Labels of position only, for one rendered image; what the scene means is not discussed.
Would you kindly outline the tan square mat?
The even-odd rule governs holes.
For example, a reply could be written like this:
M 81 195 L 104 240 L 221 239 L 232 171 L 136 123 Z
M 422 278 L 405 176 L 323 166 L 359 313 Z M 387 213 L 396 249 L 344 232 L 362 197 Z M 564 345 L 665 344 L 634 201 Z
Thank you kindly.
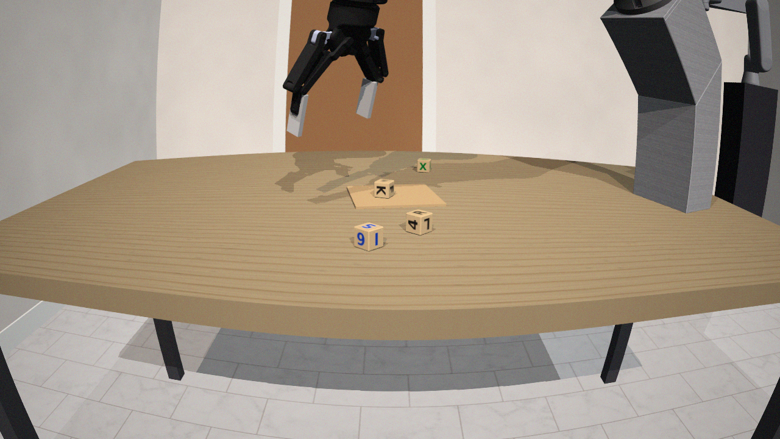
M 347 186 L 355 209 L 388 209 L 407 207 L 446 207 L 425 184 L 394 185 L 394 196 L 375 198 L 374 185 Z

